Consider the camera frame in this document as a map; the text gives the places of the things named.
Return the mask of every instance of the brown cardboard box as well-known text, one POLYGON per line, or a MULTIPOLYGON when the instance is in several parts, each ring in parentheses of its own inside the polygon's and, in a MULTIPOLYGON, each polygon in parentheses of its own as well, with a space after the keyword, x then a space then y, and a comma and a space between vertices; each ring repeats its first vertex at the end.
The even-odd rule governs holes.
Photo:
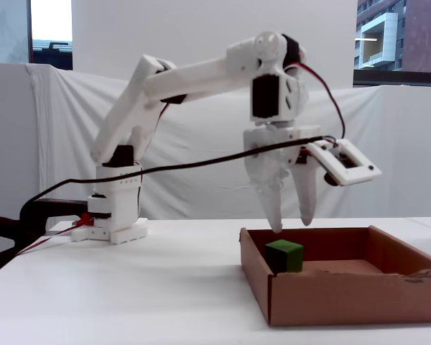
POLYGON ((370 226, 241 230, 241 263, 271 326, 431 322, 431 257, 370 226), (300 273, 274 276, 264 246, 302 244, 300 273))

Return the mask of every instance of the robotic arm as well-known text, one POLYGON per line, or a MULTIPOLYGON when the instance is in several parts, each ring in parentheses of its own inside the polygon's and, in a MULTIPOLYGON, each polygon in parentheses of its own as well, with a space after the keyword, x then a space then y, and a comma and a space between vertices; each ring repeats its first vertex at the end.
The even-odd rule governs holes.
MULTIPOLYGON (((181 104, 237 88, 251 88, 251 120, 258 128, 244 132, 246 150, 319 135, 319 126, 295 126, 308 100, 297 68, 305 51, 288 36, 264 32, 231 45, 226 56, 176 68, 144 55, 125 91, 108 113, 91 151, 97 177, 140 171, 163 104, 181 104)), ((245 159, 246 171, 275 232, 282 230, 282 180, 292 174, 305 225, 316 205, 316 170, 323 166, 336 185, 365 182, 381 172, 348 140, 319 141, 304 147, 265 152, 245 159)), ((98 184, 88 198, 95 216, 92 234, 73 233, 74 240, 110 239, 120 243, 141 237, 136 227, 140 179, 98 184)))

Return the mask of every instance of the brick building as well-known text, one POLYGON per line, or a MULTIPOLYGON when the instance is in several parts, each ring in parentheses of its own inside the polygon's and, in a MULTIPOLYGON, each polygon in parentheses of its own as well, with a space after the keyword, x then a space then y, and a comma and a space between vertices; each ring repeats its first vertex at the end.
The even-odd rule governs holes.
POLYGON ((354 68, 431 72, 431 0, 358 0, 354 68))

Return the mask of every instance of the black wire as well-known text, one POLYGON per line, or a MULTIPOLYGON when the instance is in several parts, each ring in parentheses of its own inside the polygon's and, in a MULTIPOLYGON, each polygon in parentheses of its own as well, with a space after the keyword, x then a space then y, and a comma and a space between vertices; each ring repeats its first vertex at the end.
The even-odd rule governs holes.
POLYGON ((331 136, 331 135, 324 135, 323 136, 323 138, 325 139, 325 138, 331 138, 332 140, 333 140, 333 146, 334 147, 337 147, 338 146, 338 144, 337 144, 337 139, 335 138, 335 137, 333 137, 333 136, 331 136))
POLYGON ((146 174, 150 174, 150 173, 157 173, 159 171, 171 171, 171 170, 190 169, 192 167, 204 167, 206 165, 228 162, 230 160, 238 160, 238 159, 243 158, 243 157, 258 155, 259 153, 263 153, 263 152, 273 151, 273 150, 277 150, 277 149, 283 149, 285 147, 302 146, 302 145, 309 144, 311 142, 316 142, 318 140, 323 140, 323 139, 324 139, 324 137, 312 137, 312 138, 307 138, 307 139, 292 140, 290 142, 281 142, 279 144, 267 145, 267 146, 259 147, 259 148, 253 149, 253 150, 250 149, 249 151, 236 153, 236 154, 230 155, 230 156, 215 158, 213 160, 203 160, 202 162, 194 162, 194 163, 179 164, 179 165, 168 165, 168 166, 164 166, 164 167, 153 167, 151 169, 141 170, 138 172, 131 172, 129 174, 125 174, 125 175, 121 175, 121 176, 114 176, 112 178, 93 178, 90 180, 78 180, 75 178, 69 178, 68 180, 64 180, 62 182, 55 184, 52 187, 49 187, 47 190, 44 190, 40 194, 29 199, 24 204, 24 207, 28 203, 33 203, 37 199, 40 199, 42 196, 45 196, 48 193, 53 192, 55 189, 58 189, 59 187, 62 187, 63 185, 67 185, 68 183, 78 183, 78 184, 107 183, 107 182, 125 180, 128 178, 135 178, 136 176, 142 176, 142 175, 146 175, 146 174))
POLYGON ((337 104, 337 101, 335 100, 335 98, 333 98, 332 92, 330 92, 328 84, 324 81, 324 79, 321 78, 321 76, 318 73, 316 73, 311 67, 308 67, 304 63, 293 63, 293 64, 287 66, 284 69, 284 72, 286 73, 288 70, 290 70, 292 68, 297 68, 297 66, 300 66, 301 68, 304 68, 307 72, 313 74, 324 85, 324 88, 328 92, 330 100, 332 101, 333 105, 335 106, 335 109, 337 109, 338 117, 340 117, 340 122, 342 123, 342 139, 343 139, 345 137, 345 133, 346 133, 345 120, 343 119, 343 115, 342 115, 342 112, 340 110, 340 107, 337 104))

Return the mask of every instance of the green cube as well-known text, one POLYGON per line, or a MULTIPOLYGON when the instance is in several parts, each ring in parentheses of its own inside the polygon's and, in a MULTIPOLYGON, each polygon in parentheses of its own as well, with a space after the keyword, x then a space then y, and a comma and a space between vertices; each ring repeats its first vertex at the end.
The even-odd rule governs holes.
POLYGON ((280 239, 265 245, 265 261, 274 274, 280 272, 301 272, 303 246, 280 239))

